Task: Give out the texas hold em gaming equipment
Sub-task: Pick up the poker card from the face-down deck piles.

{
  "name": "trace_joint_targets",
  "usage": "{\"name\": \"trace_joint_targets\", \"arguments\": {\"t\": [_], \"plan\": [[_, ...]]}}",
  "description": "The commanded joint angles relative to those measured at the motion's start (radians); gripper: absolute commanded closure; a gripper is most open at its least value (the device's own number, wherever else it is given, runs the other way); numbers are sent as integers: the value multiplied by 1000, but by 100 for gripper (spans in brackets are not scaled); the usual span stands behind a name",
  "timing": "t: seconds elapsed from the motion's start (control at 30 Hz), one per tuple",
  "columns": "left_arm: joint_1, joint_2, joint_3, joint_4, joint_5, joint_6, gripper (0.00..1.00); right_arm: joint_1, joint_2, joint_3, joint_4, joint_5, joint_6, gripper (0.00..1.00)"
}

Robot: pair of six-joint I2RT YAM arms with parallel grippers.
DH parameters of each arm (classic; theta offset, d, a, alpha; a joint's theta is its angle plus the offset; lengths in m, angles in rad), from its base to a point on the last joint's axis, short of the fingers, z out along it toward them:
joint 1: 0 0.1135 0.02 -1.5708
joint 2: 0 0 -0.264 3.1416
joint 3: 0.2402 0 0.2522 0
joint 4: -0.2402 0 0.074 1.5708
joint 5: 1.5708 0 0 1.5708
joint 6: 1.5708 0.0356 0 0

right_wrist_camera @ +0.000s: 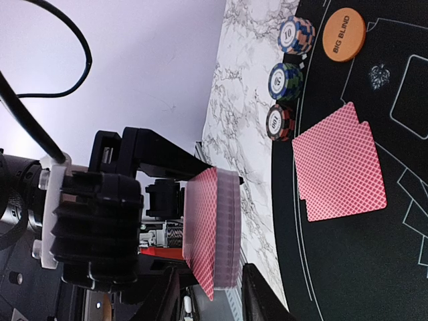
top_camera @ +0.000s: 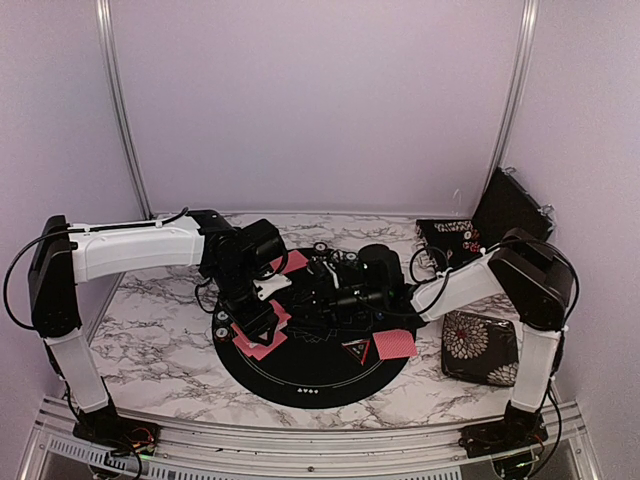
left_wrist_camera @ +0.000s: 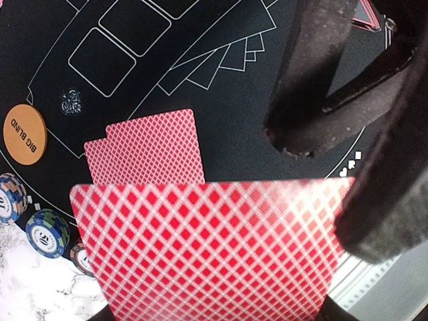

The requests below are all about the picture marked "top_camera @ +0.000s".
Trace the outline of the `red card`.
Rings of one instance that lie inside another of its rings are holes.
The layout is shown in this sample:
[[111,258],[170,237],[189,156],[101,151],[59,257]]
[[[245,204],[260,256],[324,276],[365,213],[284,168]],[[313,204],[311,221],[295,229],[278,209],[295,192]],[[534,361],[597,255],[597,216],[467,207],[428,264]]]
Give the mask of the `red card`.
[[309,259],[299,250],[291,250],[288,252],[287,264],[282,271],[283,275],[303,269],[307,266]]
[[394,329],[386,332],[386,342],[393,348],[406,348],[415,345],[414,335],[411,331]]
[[417,355],[413,335],[405,330],[375,333],[374,343],[381,360],[411,358]]
[[256,344],[253,348],[251,348],[250,349],[251,356],[257,360],[262,360],[267,355],[269,355],[273,350],[275,350],[281,344],[283,344],[286,340],[287,340],[287,336],[283,334],[281,331],[278,331],[277,335],[274,337],[270,345]]
[[251,347],[249,343],[243,341],[240,337],[235,337],[233,339],[234,345],[248,358],[254,358],[257,361],[261,361],[267,355],[269,355],[275,348],[278,347],[276,343],[273,343],[270,346],[265,346],[261,344],[256,344]]

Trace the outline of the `red triangle all-in marker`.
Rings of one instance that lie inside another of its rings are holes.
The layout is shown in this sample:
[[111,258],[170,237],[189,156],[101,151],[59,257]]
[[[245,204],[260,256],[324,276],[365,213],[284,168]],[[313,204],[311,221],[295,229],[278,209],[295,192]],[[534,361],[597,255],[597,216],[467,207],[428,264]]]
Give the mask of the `red triangle all-in marker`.
[[367,362],[372,340],[370,338],[356,339],[343,342],[341,347],[351,355],[361,366]]

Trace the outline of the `red playing card deck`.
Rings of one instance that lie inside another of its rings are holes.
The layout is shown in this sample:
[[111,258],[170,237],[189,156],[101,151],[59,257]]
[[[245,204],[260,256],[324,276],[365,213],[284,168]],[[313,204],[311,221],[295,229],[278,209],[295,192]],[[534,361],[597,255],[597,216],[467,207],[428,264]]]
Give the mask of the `red playing card deck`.
[[233,323],[252,343],[270,345],[278,327],[284,325],[291,315],[275,300],[243,304],[232,313]]

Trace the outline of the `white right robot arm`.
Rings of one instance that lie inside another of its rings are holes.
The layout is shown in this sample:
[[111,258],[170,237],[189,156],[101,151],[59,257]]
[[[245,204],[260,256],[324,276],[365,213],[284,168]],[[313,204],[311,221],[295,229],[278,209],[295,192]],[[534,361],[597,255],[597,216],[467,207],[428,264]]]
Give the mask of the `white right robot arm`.
[[553,245],[512,229],[458,264],[445,259],[426,281],[406,282],[383,244],[356,252],[322,243],[294,276],[291,304],[309,329],[368,333],[441,324],[441,370],[451,379],[510,389],[495,438],[515,448],[534,431],[579,293],[576,272]]

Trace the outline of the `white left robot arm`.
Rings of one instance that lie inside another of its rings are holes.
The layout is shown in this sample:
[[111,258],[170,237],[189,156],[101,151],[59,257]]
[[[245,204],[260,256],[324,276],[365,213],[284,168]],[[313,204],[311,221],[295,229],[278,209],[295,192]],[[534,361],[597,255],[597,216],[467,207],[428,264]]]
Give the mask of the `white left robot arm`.
[[125,438],[83,328],[82,295],[107,288],[108,304],[121,277],[160,267],[196,267],[218,289],[222,310],[253,343],[270,345],[279,324],[270,297],[289,286],[289,252],[276,226],[259,219],[231,225],[215,210],[183,208],[153,220],[111,224],[48,219],[33,245],[28,271],[31,325],[86,426],[106,445]]

